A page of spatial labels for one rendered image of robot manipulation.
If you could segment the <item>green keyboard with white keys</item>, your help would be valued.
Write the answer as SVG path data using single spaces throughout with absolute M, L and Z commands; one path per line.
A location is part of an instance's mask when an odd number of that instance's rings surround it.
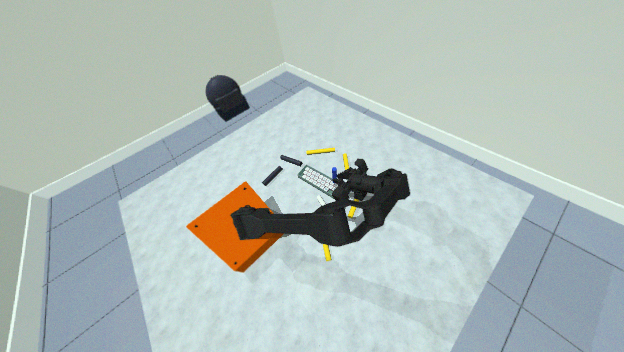
M 333 183 L 331 177 L 326 174 L 316 170 L 315 168 L 305 165 L 301 171 L 297 174 L 298 178 L 325 193 L 326 195 L 332 196 L 332 192 L 335 190 L 338 185 Z M 334 199 L 334 198 L 333 198 Z

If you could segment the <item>black cylinder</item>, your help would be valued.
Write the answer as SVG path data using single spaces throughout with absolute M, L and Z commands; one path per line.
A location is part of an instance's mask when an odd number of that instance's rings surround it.
M 299 161 L 299 160 L 296 160 L 296 159 L 293 159 L 293 158 L 290 158 L 290 157 L 287 157 L 287 156 L 284 156 L 284 155 L 281 155 L 280 159 L 288 161 L 288 162 L 296 164 L 296 165 L 299 165 L 299 166 L 302 165 L 302 161 Z
M 280 171 L 282 170 L 281 166 L 278 166 L 263 182 L 263 185 L 267 185 Z

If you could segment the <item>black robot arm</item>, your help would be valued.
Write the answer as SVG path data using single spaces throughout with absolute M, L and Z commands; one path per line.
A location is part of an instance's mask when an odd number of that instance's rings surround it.
M 342 199 L 320 206 L 313 213 L 271 214 L 269 208 L 246 205 L 231 213 L 240 240 L 257 239 L 265 233 L 310 235 L 321 244 L 343 246 L 363 238 L 371 229 L 384 225 L 386 216 L 397 203 L 410 195 L 407 174 L 393 168 L 377 176 L 367 176 L 364 190 L 351 189 L 354 198 L 363 201 L 368 193 L 372 198 L 363 202 Z M 247 207 L 248 206 L 248 207 Z M 350 232 L 345 208 L 361 208 L 364 221 Z

